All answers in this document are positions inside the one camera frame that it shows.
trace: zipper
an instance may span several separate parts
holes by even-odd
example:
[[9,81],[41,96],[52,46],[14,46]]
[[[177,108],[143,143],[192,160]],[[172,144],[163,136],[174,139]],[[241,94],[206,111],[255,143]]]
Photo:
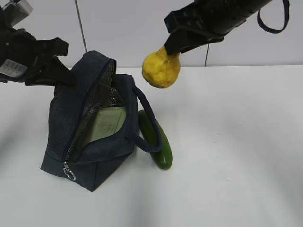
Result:
[[76,147],[77,144],[77,140],[78,138],[82,135],[82,133],[84,132],[84,130],[86,129],[88,122],[91,120],[91,118],[94,116],[94,114],[100,109],[100,108],[104,108],[104,107],[117,107],[117,106],[124,106],[124,103],[122,101],[121,96],[119,95],[119,93],[117,92],[117,90],[115,90],[112,87],[108,87],[109,88],[109,92],[110,92],[110,101],[109,103],[95,103],[90,109],[89,111],[84,115],[84,117],[81,120],[81,123],[77,129],[76,135],[74,137],[74,139],[71,142],[71,145],[69,147],[69,149],[67,150],[66,154],[65,154],[65,158],[63,160],[63,171],[65,173],[65,175],[72,181],[76,180],[76,175],[73,173],[73,171],[69,168],[68,166],[68,162],[73,154],[73,151]]
[[77,139],[81,136],[81,134],[85,130],[88,122],[94,116],[94,113],[100,109],[100,107],[101,107],[101,103],[96,103],[90,108],[90,110],[87,112],[87,114],[84,116],[83,120],[81,121],[79,128],[77,129],[76,135],[75,135],[74,139],[72,140],[69,149],[66,152],[65,159],[63,162],[63,166],[64,166],[63,171],[64,171],[65,175],[72,181],[76,180],[76,175],[73,173],[73,171],[70,170],[70,168],[68,166],[68,162],[71,158],[73,150],[75,149]]

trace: robotic arm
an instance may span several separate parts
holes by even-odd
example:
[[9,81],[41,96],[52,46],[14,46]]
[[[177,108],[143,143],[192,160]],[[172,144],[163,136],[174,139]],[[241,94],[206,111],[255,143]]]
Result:
[[57,56],[67,56],[68,43],[60,38],[36,40],[15,24],[32,11],[26,0],[11,0],[0,8],[0,81],[25,85],[76,84],[75,77]]
[[270,1],[195,0],[180,10],[172,11],[164,19],[170,35],[160,50],[144,60],[143,77],[157,88],[171,86],[180,72],[180,53],[222,42],[227,34],[257,11],[261,28],[271,33],[282,32],[289,20],[289,2],[283,0],[285,24],[281,30],[275,30],[267,27],[260,16],[260,9]]
[[[283,31],[289,19],[289,2],[283,0],[285,7],[285,24],[283,29],[268,28],[260,18],[260,9],[271,0],[194,0],[184,8],[172,11],[164,19],[169,38],[164,48],[158,52],[163,62],[172,62],[170,71],[177,71],[178,55],[193,50],[199,46],[218,43],[235,27],[243,24],[252,14],[258,13],[260,26],[272,33]],[[32,11],[26,0],[10,0],[3,8],[0,7],[0,81],[24,82],[25,85],[65,85],[73,86],[76,79],[57,58],[67,56],[68,43],[60,38],[52,40],[36,40],[24,29],[16,30],[15,24],[26,18]],[[160,72],[167,72],[165,64]],[[159,76],[150,64],[150,71],[146,70],[147,81]],[[160,79],[166,83],[170,75],[161,74]],[[170,86],[174,80],[166,83]]]

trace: white table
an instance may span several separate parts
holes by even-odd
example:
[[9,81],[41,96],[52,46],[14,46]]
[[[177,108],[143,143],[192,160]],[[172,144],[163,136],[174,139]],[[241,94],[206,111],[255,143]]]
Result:
[[52,87],[0,84],[1,227],[303,226],[303,66],[182,68],[168,89],[132,74],[173,150],[131,155],[95,192],[40,170]]

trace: green cucumber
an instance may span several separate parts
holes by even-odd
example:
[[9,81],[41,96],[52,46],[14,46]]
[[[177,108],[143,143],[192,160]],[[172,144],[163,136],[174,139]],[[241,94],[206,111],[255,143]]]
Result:
[[[158,166],[158,168],[166,170],[166,169],[169,169],[172,165],[172,152],[171,152],[171,148],[169,145],[169,140],[167,139],[163,129],[161,128],[161,126],[159,125],[158,122],[157,122],[157,125],[160,129],[160,133],[161,133],[161,137],[162,137],[162,141],[163,141],[163,147],[162,147],[161,151],[153,152],[150,154],[151,154],[153,161]],[[157,137],[156,137],[156,132],[155,132],[154,128],[152,127],[152,124],[144,110],[139,111],[139,127],[140,127],[140,130],[141,130],[141,133],[142,133],[144,139],[148,143],[156,146],[158,143]]]

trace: bag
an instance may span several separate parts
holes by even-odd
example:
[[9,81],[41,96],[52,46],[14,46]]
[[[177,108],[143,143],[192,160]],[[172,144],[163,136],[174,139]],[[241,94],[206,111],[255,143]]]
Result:
[[[158,152],[162,139],[145,95],[135,86],[132,76],[116,74],[115,60],[90,51],[71,71],[77,85],[57,86],[54,90],[41,169],[92,192],[125,161],[135,146],[146,152]],[[137,98],[155,129],[157,146],[138,135]]]

